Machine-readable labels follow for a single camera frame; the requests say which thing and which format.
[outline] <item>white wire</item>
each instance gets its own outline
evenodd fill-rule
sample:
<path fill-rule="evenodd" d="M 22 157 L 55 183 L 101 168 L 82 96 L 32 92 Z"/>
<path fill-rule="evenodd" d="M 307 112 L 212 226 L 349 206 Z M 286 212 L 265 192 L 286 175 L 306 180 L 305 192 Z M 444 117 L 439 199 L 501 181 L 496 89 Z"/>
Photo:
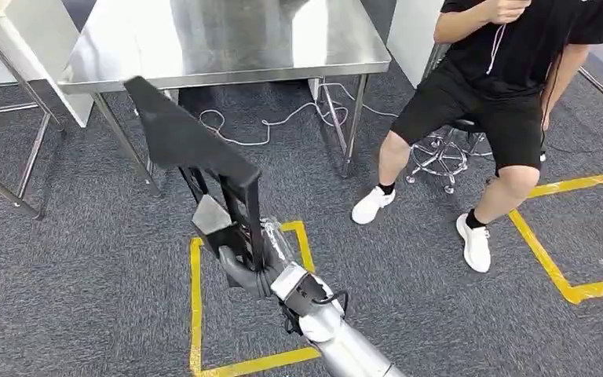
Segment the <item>white wire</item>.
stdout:
<path fill-rule="evenodd" d="M 345 88 L 345 86 L 343 86 L 341 83 L 338 83 L 338 82 L 327 82 L 327 83 L 324 83 L 324 84 L 320 84 L 320 85 L 318 86 L 318 90 L 321 90 L 321 89 L 322 89 L 322 87 L 324 87 L 324 86 L 340 86 L 340 87 L 341 87 L 341 89 L 343 89 L 343 91 L 345 92 L 345 94 L 347 94 L 347 95 L 348 95 L 348 97 L 349 97 L 351 100 L 355 101 L 355 97 L 353 97 L 353 96 L 350 94 L 350 92 L 349 92 L 349 91 L 348 91 L 348 90 Z M 330 123 L 330 122 L 329 122 L 329 121 L 327 121 L 327 119 L 326 119 L 326 118 L 327 118 L 327 116 L 331 114 L 331 111 L 325 112 L 325 113 L 323 114 L 323 113 L 322 113 L 322 110 L 320 109 L 320 106 L 318 106 L 318 105 L 317 105 L 315 102 L 309 102 L 309 103 L 303 104 L 303 105 L 302 105 L 302 106 L 300 106 L 300 107 L 299 107 L 297 110 L 295 110 L 295 111 L 293 111 L 292 113 L 290 113 L 290 114 L 289 114 L 289 115 L 288 115 L 288 116 L 287 116 L 287 117 L 286 117 L 284 120 L 281 120 L 281 121 L 278 121 L 278 122 L 269 122 L 269 121 L 267 121 L 267 120 L 265 120 L 265 119 L 261 120 L 260 122 L 261 122 L 261 123 L 262 123 L 264 126 L 267 126 L 267 138 L 266 138 L 266 140 L 264 140 L 264 141 L 244 142 L 244 141 L 238 141 L 238 140 L 234 140 L 234 139 L 231 139 L 231 138 L 229 138 L 229 137 L 226 137 L 225 135 L 223 135 L 223 134 L 221 133 L 221 128 L 222 128 L 222 127 L 225 125 L 225 117 L 223 116 L 223 114 L 221 114 L 221 112 L 220 112 L 220 111 L 215 110 L 215 109 L 212 109 L 212 108 L 207 109 L 207 110 L 205 110 L 205 111 L 203 111 L 203 112 L 200 112 L 200 113 L 199 113 L 199 116 L 198 116 L 198 120 L 199 120 L 199 122 L 200 122 L 200 123 L 202 123 L 202 124 L 203 124 L 203 126 L 205 126 L 207 129 L 212 130 L 213 132 L 215 132 L 215 133 L 216 133 L 216 135 L 218 135 L 218 137 L 220 137 L 220 138 L 221 138 L 221 139 L 223 139 L 224 141 L 227 141 L 228 143 L 233 143 L 233 144 L 236 144 L 236 145 L 242 145 L 242 146 L 244 146 L 244 147 L 255 147 L 255 146 L 260 146 L 260 145 L 267 145 L 267 144 L 269 143 L 269 140 L 271 140 L 272 126 L 281 126 L 281 125 L 283 125 L 283 124 L 287 123 L 287 122 L 288 122 L 288 121 L 289 121 L 289 120 L 290 120 L 290 119 L 291 119 L 293 116 L 295 116 L 297 113 L 299 113 L 301 110 L 303 110 L 303 109 L 307 108 L 308 106 L 313 106 L 313 107 L 316 109 L 316 112 L 318 113 L 318 115 L 320 115 L 320 118 L 323 120 L 323 122 L 324 122 L 326 125 L 328 125 L 329 127 L 334 127 L 334 124 L 333 124 L 333 123 Z M 374 110 L 374 109 L 372 109 L 372 108 L 368 107 L 368 106 L 367 106 L 367 105 L 365 105 L 365 104 L 363 104 L 363 106 L 364 106 L 364 107 L 365 107 L 367 110 L 369 110 L 370 112 L 373 112 L 373 113 L 375 113 L 375 114 L 378 114 L 378 115 L 383 115 L 383 116 L 391 116 L 391 117 L 393 117 L 393 118 L 398 118 L 398 115 L 396 115 L 396 114 L 392 114 L 392 113 L 390 113 L 390 112 L 379 112 L 379 111 L 376 111 L 376 110 Z M 348 108 L 345 108 L 345 107 L 342 107 L 342 106 L 341 106 L 341 107 L 334 108 L 334 110 L 335 110 L 335 112 L 337 112 L 337 113 L 338 113 L 339 111 L 344 111 L 344 112 L 345 112 L 345 115 L 343 116 L 343 119 L 339 119 L 339 121 L 338 121 L 338 126 L 339 126 L 339 127 L 340 127 L 340 126 L 343 126 L 343 124 L 345 124 L 345 121 L 348 119 L 348 114 L 349 114 L 349 110 L 348 110 Z M 218 116 L 221 118 L 221 124 L 219 124 L 218 126 L 209 126 L 208 124 L 206 124 L 206 123 L 203 121 L 202 117 L 203 117 L 205 114 L 207 114 L 207 113 L 214 113 L 214 114 L 217 114 L 217 115 L 218 115 Z"/>

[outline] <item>table top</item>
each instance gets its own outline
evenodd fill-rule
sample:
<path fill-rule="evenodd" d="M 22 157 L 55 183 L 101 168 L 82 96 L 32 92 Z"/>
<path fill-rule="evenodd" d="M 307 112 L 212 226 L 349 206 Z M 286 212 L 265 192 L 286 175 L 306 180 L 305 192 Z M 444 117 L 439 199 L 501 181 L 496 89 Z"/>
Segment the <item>table top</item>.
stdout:
<path fill-rule="evenodd" d="M 269 82 L 379 73 L 390 61 L 360 0 L 98 0 L 59 85 Z"/>

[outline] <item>white sneaker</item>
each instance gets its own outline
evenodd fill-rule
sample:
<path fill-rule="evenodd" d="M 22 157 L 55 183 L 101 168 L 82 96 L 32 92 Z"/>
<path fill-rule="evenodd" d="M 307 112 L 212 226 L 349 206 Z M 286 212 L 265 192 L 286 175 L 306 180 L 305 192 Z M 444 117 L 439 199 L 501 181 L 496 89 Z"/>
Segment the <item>white sneaker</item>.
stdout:
<path fill-rule="evenodd" d="M 385 195 L 382 188 L 375 186 L 375 188 L 353 208 L 353 221 L 360 225 L 368 224 L 373 221 L 378 210 L 392 203 L 396 194 L 397 191 L 394 190 L 391 194 Z"/>
<path fill-rule="evenodd" d="M 471 229 L 466 224 L 468 214 L 456 219 L 456 230 L 466 242 L 463 247 L 463 258 L 470 268 L 479 273 L 486 273 L 491 265 L 491 253 L 488 249 L 488 230 L 485 227 Z"/>

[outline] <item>black cloth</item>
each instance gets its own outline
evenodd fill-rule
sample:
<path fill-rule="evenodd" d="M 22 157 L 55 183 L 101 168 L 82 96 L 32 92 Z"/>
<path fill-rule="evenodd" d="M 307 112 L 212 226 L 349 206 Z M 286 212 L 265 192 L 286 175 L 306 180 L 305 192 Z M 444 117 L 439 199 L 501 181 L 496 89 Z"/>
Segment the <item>black cloth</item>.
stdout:
<path fill-rule="evenodd" d="M 441 12 L 461 12 L 484 0 L 445 0 Z M 454 43 L 446 58 L 466 79 L 495 98 L 538 93 L 549 66 L 567 44 L 603 43 L 603 0 L 533 0 L 521 17 L 505 26 L 492 59 L 496 31 L 488 24 Z"/>
<path fill-rule="evenodd" d="M 486 97 L 465 80 L 450 60 L 443 60 L 419 84 L 391 130 L 413 145 L 467 114 L 486 133 L 496 173 L 503 167 L 516 165 L 539 170 L 542 138 L 539 95 Z"/>

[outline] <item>person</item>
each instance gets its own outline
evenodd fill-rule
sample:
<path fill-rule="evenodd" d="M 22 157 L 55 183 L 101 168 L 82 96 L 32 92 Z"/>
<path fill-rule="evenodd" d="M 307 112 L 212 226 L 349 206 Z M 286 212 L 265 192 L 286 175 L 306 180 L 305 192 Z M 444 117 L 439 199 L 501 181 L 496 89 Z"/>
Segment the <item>person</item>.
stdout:
<path fill-rule="evenodd" d="M 492 147 L 496 178 L 456 228 L 467 264 L 486 273 L 486 227 L 537 185 L 549 112 L 589 45 L 603 43 L 603 0 L 446 0 L 434 39 L 452 45 L 393 123 L 380 148 L 379 183 L 353 208 L 352 219 L 367 224 L 393 202 L 411 145 L 470 115 Z"/>

